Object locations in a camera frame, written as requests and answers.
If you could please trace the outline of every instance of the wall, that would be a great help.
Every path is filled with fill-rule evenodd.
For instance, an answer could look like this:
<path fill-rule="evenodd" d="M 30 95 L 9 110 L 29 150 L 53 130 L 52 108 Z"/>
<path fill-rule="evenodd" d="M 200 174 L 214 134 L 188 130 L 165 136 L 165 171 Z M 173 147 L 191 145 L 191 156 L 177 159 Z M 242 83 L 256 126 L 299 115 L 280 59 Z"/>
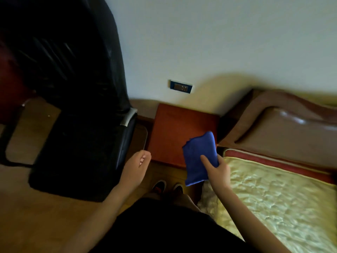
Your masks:
<path fill-rule="evenodd" d="M 224 114 L 257 86 L 337 102 L 337 0 L 106 1 L 141 115 L 158 102 Z"/>

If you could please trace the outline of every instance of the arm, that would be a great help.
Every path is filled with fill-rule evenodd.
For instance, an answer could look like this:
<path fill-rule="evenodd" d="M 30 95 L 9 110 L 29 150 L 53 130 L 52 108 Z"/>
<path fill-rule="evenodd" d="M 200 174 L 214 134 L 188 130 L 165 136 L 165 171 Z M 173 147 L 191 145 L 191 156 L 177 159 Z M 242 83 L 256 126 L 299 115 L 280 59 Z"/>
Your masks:
<path fill-rule="evenodd" d="M 246 243 L 262 253 L 290 253 L 232 191 L 230 168 L 223 158 L 218 155 L 219 167 L 217 168 L 214 168 L 204 155 L 200 158 L 207 170 L 213 191 L 230 214 Z"/>
<path fill-rule="evenodd" d="M 61 249 L 61 253 L 87 253 L 104 237 L 126 199 L 142 182 L 150 160 L 150 152 L 142 150 L 126 162 L 119 183 Z"/>

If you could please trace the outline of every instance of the shoe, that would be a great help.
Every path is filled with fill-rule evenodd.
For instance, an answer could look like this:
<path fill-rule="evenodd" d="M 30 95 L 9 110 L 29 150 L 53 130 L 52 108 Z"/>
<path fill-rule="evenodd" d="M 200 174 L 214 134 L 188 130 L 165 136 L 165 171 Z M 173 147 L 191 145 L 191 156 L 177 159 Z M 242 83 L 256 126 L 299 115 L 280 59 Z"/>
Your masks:
<path fill-rule="evenodd" d="M 180 191 L 183 194 L 184 191 L 182 184 L 176 183 L 175 186 L 173 187 L 173 191 L 174 192 Z"/>
<path fill-rule="evenodd" d="M 156 192 L 158 194 L 162 194 L 165 191 L 165 188 L 166 188 L 166 181 L 165 180 L 159 180 L 153 186 L 152 191 Z"/>

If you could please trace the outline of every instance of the yellow bedsheet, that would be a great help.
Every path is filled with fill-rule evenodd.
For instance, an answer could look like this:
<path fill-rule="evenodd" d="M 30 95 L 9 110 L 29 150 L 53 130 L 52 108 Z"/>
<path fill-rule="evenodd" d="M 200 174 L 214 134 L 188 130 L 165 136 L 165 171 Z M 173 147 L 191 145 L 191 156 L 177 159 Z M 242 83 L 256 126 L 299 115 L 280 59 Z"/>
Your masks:
<path fill-rule="evenodd" d="M 290 251 L 337 252 L 336 186 L 253 161 L 224 159 L 233 191 Z M 208 181 L 198 207 L 242 238 Z"/>

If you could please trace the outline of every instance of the floor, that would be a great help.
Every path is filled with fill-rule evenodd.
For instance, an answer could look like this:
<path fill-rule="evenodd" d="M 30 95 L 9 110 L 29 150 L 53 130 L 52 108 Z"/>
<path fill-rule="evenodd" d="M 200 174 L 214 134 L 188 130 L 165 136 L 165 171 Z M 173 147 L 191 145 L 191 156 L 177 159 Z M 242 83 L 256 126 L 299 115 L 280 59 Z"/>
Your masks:
<path fill-rule="evenodd" d="M 32 164 L 53 126 L 59 110 L 42 99 L 29 102 L 7 149 L 11 161 Z M 145 148 L 149 121 L 139 121 L 128 156 Z M 0 249 L 1 252 L 58 252 L 99 203 L 86 202 L 36 191 L 29 187 L 29 169 L 0 165 Z M 186 179 L 186 171 L 151 162 L 141 185 L 120 212 L 130 207 L 159 179 L 171 189 Z M 184 187 L 194 202 L 200 198 L 200 185 Z"/>

